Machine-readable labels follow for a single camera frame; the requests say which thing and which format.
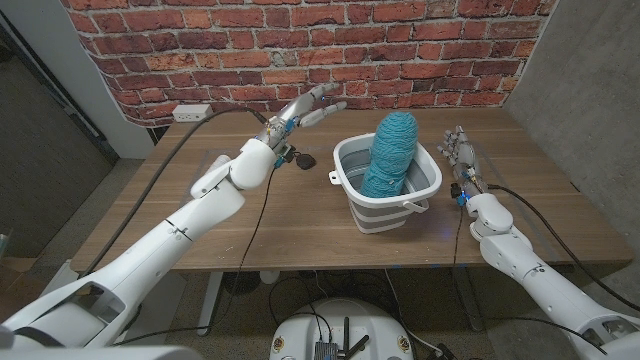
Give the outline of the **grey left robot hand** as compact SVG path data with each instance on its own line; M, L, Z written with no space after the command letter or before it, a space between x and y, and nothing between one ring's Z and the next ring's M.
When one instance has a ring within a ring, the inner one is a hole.
M255 139L265 143L276 152L296 127L312 127L329 115L344 110L345 101L313 110L313 105L323 101L325 94L338 88L336 83L322 84L291 100L284 108L271 117Z

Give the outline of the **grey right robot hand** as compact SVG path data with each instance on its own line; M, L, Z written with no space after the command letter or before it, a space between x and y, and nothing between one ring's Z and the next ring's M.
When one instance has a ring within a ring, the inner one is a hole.
M445 131L444 141L437 150L451 166L454 180L462 192L473 197L488 191L476 151L460 125L454 131Z

